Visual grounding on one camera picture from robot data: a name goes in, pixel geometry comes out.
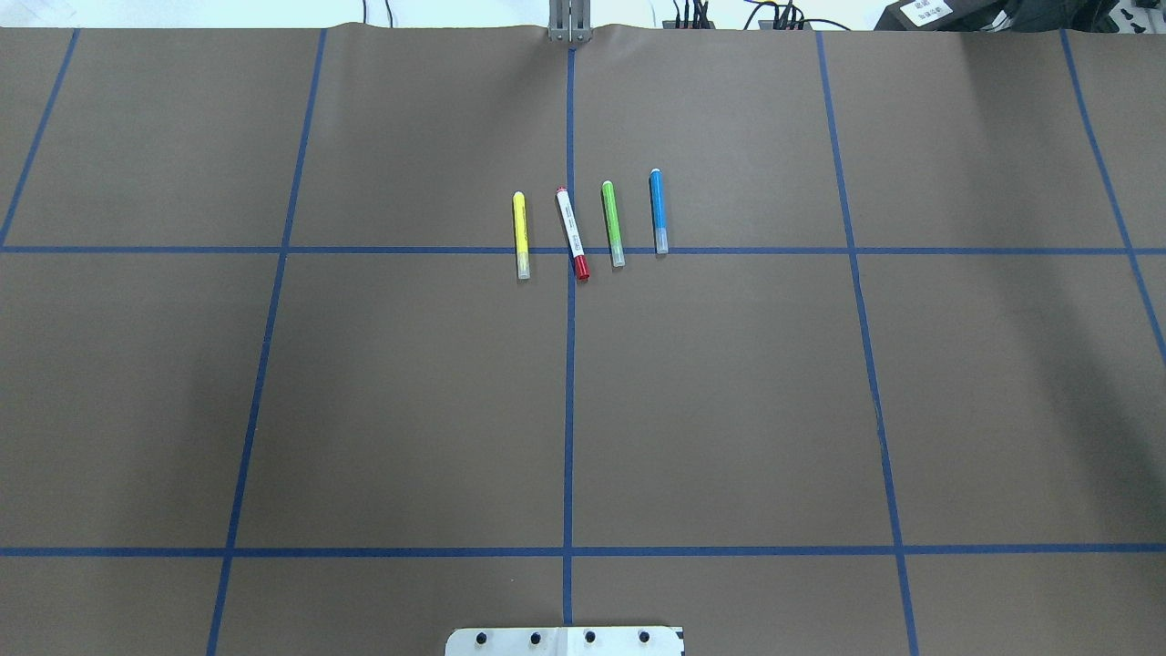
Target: white bracket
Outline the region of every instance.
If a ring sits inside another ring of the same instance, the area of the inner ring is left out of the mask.
[[[591,41],[591,0],[550,0],[547,36],[568,45]]]
[[[445,656],[684,656],[676,627],[457,629]]]

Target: green marker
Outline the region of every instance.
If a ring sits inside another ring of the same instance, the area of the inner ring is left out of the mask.
[[[611,266],[624,266],[624,242],[619,239],[619,212],[616,211],[616,185],[610,179],[603,183],[603,213],[607,218]]]

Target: vertical blue line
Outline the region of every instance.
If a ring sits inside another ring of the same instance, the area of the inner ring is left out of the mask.
[[[886,424],[883,421],[883,400],[878,390],[878,372],[874,369],[874,350],[871,346],[870,324],[866,319],[866,301],[863,297],[862,276],[858,270],[858,249],[855,246],[854,223],[850,220],[850,199],[847,193],[847,177],[842,168],[842,149],[838,146],[838,126],[834,115],[834,97],[830,92],[830,73],[826,65],[826,44],[822,33],[816,31],[817,65],[822,75],[822,97],[826,101],[826,120],[830,129],[830,148],[834,150],[834,174],[838,184],[838,202],[842,205],[842,224],[847,232],[847,248],[850,251],[850,278],[855,285],[855,304],[858,308],[858,330],[863,338],[863,357],[866,360],[866,381],[874,403],[874,422],[878,429],[879,452],[883,460],[883,488],[886,492],[887,514],[891,517],[891,537],[894,541],[894,560],[899,571],[899,595],[902,600],[902,618],[907,628],[907,648],[912,656],[919,656],[919,639],[915,633],[915,611],[911,602],[911,583],[907,579],[907,557],[902,549],[902,530],[899,524],[899,503],[894,493],[894,477],[891,472],[891,450],[886,444]]]
[[[1114,220],[1117,221],[1117,231],[1122,234],[1122,242],[1125,245],[1125,252],[1130,259],[1130,268],[1133,269],[1133,278],[1138,283],[1138,292],[1142,294],[1142,303],[1145,305],[1146,316],[1150,318],[1150,330],[1153,331],[1154,341],[1158,344],[1158,355],[1161,358],[1163,365],[1166,365],[1166,340],[1163,339],[1161,324],[1158,323],[1158,313],[1154,311],[1154,303],[1150,298],[1150,289],[1146,288],[1146,281],[1142,276],[1138,255],[1133,249],[1130,231],[1125,226],[1122,207],[1117,203],[1117,192],[1114,191],[1114,183],[1109,178],[1109,168],[1105,165],[1105,158],[1101,154],[1101,146],[1097,144],[1097,136],[1093,131],[1093,121],[1089,120],[1089,108],[1086,107],[1086,96],[1081,92],[1077,65],[1073,61],[1073,48],[1069,47],[1069,34],[1065,29],[1061,29],[1061,48],[1065,50],[1065,63],[1069,66],[1073,93],[1077,97],[1077,110],[1081,112],[1081,122],[1084,124],[1086,136],[1089,137],[1089,147],[1093,148],[1094,160],[1097,161],[1097,170],[1101,171],[1102,184],[1105,185],[1105,195],[1109,196],[1109,206],[1114,210]]]
[[[295,172],[292,176],[292,190],[288,193],[288,210],[283,219],[283,238],[280,241],[279,262],[275,264],[275,281],[272,283],[272,297],[267,304],[267,324],[264,327],[264,344],[259,352],[259,367],[255,373],[255,389],[251,396],[251,412],[247,416],[247,433],[243,442],[243,457],[239,461],[239,475],[234,485],[234,501],[231,505],[231,521],[226,530],[226,556],[219,571],[218,592],[215,595],[215,612],[211,615],[211,629],[206,639],[206,655],[213,656],[218,649],[219,628],[223,626],[223,609],[226,606],[227,584],[231,579],[231,562],[236,538],[239,534],[239,516],[243,513],[243,496],[247,488],[247,472],[251,468],[251,452],[255,444],[255,426],[259,423],[259,405],[264,397],[264,383],[267,378],[267,361],[272,352],[272,336],[275,333],[275,315],[279,311],[280,292],[283,288],[283,271],[287,268],[288,246],[292,242],[292,226],[295,221],[296,200],[300,195],[300,178],[303,176],[303,160],[308,154],[308,136],[311,133],[311,115],[316,107],[316,90],[319,87],[319,70],[324,62],[324,44],[328,41],[328,29],[319,30],[316,43],[316,62],[311,72],[311,87],[308,91],[308,107],[303,115],[303,128],[300,132],[300,151],[296,154]]]
[[[567,193],[575,197],[575,48],[567,50]],[[575,262],[567,255],[567,374],[563,412],[563,626],[574,623],[575,542]]]
[[[49,117],[52,115],[52,106],[57,103],[57,93],[65,80],[65,71],[69,70],[69,62],[72,61],[73,50],[77,49],[77,38],[80,37],[80,29],[75,29],[69,38],[69,47],[65,48],[65,57],[61,61],[61,69],[57,70],[57,79],[52,83],[52,91],[49,92],[49,100],[41,112],[41,122],[36,126],[33,135],[33,143],[28,147],[28,156],[24,157],[24,165],[20,169],[20,177],[16,178],[16,188],[12,192],[12,200],[8,202],[8,211],[3,216],[3,225],[0,225],[0,246],[3,246],[8,238],[8,230],[16,217],[16,205],[20,204],[20,195],[24,192],[24,183],[28,182],[28,174],[33,170],[33,161],[36,158],[36,150],[41,147],[41,137],[44,136],[44,128],[49,125]]]

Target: yellow marker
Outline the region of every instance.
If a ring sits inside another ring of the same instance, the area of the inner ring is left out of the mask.
[[[518,256],[518,278],[531,276],[531,246],[526,240],[526,196],[514,191],[514,254]]]

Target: red marker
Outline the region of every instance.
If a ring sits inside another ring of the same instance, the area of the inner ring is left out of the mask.
[[[567,186],[560,186],[555,193],[559,198],[559,212],[563,214],[563,227],[567,228],[567,244],[571,247],[571,256],[575,258],[575,276],[586,280],[591,271],[586,267],[586,255],[583,254],[583,240],[580,239],[578,225],[575,225],[575,210],[571,209],[571,197],[567,195]]]

